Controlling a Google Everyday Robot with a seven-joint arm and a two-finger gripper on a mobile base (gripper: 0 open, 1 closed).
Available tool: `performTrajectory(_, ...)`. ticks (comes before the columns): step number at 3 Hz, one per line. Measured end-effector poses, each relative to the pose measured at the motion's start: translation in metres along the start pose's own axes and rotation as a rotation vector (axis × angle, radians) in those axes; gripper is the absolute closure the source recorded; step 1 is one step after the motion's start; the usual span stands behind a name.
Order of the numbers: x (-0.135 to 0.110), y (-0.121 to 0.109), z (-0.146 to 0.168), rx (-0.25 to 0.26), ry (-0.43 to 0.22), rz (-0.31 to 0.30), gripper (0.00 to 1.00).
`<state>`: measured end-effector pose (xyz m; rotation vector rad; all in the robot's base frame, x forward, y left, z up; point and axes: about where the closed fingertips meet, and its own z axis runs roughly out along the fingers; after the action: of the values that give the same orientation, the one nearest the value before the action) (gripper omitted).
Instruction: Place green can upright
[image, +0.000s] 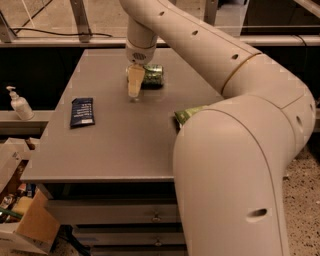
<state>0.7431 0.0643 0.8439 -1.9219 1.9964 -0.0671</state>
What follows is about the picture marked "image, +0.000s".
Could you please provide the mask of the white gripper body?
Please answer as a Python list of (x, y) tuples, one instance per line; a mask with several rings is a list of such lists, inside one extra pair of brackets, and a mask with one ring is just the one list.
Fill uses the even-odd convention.
[(140, 48), (129, 41), (126, 42), (126, 55), (131, 63), (146, 65), (148, 64), (154, 56), (156, 46), (153, 45), (150, 48)]

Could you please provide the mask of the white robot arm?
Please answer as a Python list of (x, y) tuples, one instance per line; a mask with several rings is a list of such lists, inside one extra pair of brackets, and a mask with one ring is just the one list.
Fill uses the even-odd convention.
[(252, 46), (169, 0), (119, 0), (127, 56), (148, 63), (163, 39), (221, 96), (177, 135), (173, 175), (189, 256), (290, 256), (285, 170), (316, 118), (308, 87)]

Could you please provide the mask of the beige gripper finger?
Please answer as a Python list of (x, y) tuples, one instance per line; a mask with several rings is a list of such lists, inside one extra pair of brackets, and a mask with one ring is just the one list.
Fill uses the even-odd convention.
[(128, 67), (128, 95), (135, 98), (139, 95), (145, 76), (145, 69), (139, 64)]

